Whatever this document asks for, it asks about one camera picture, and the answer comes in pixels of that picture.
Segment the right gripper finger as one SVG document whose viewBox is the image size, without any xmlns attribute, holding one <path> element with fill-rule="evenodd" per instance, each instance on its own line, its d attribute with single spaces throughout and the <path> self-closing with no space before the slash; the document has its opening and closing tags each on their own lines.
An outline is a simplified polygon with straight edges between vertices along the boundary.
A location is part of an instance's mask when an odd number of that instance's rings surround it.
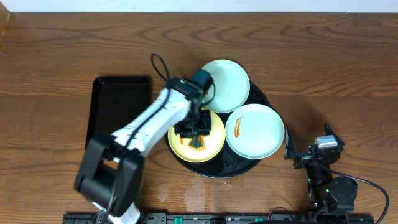
<svg viewBox="0 0 398 224">
<path fill-rule="evenodd" d="M 335 140 L 338 144 L 338 147 L 343 148 L 345 146 L 345 142 L 332 130 L 332 128 L 330 127 L 330 125 L 328 123 L 324 124 L 324 129 L 325 129 L 325 134 L 327 136 L 332 135 L 335 138 Z"/>
<path fill-rule="evenodd" d="M 297 152 L 295 150 L 292 134 L 288 129 L 285 130 L 285 140 L 286 143 L 285 143 L 284 159 L 292 160 L 297 156 Z"/>
</svg>

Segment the orange green sponge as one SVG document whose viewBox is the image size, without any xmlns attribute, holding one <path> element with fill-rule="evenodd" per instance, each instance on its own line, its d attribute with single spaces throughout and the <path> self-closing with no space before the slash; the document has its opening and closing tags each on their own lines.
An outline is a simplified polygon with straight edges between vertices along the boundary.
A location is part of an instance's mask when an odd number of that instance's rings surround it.
<svg viewBox="0 0 398 224">
<path fill-rule="evenodd" d="M 192 137 L 190 142 L 188 143 L 188 147 L 196 151 L 205 150 L 206 146 L 205 146 L 204 136 L 199 135 Z"/>
</svg>

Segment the yellow plate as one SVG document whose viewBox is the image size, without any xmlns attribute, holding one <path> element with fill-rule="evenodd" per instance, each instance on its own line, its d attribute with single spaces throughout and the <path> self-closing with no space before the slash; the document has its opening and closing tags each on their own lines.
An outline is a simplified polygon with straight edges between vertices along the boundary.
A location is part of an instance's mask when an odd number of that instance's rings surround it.
<svg viewBox="0 0 398 224">
<path fill-rule="evenodd" d="M 179 134 L 174 133 L 174 128 L 170 128 L 166 134 L 167 142 L 172 152 L 179 158 L 187 162 L 205 162 L 217 155 L 221 151 L 225 141 L 225 128 L 221 118 L 211 111 L 211 131 L 204 136 L 205 150 L 196 151 L 188 147 L 191 138 L 181 138 Z"/>
</svg>

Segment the light blue plate top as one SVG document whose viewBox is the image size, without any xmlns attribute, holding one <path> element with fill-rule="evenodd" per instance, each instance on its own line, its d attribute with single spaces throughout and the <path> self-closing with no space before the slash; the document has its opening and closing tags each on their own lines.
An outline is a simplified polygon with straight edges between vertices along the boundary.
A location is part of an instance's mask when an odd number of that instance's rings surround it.
<svg viewBox="0 0 398 224">
<path fill-rule="evenodd" d="M 210 73 L 214 83 L 205 93 L 205 108 L 215 113 L 229 113 L 247 100 L 250 81 L 238 63 L 219 59 L 207 63 L 202 69 Z"/>
</svg>

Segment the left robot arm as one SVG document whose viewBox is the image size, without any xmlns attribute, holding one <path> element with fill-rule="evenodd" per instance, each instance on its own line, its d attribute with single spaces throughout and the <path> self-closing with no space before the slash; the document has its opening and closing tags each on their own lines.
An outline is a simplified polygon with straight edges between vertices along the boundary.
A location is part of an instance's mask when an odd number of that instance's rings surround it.
<svg viewBox="0 0 398 224">
<path fill-rule="evenodd" d="M 169 79 L 158 99 L 134 121 L 89 140 L 74 188 L 100 208 L 95 223 L 138 221 L 134 201 L 146 156 L 170 128 L 195 141 L 209 135 L 210 111 L 203 109 L 203 99 L 212 87 L 210 76 Z"/>
</svg>

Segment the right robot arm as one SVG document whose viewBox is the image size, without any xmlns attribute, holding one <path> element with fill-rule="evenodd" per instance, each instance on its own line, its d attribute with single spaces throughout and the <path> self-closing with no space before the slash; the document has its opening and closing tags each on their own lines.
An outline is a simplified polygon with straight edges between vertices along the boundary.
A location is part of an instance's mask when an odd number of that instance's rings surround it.
<svg viewBox="0 0 398 224">
<path fill-rule="evenodd" d="M 327 213 L 354 210 L 358 184 L 348 177 L 333 177 L 330 165 L 340 159 L 345 143 L 324 124 L 325 135 L 317 137 L 308 151 L 295 149 L 292 134 L 285 132 L 285 160 L 292 160 L 294 169 L 305 169 L 308 175 L 308 201 Z"/>
</svg>

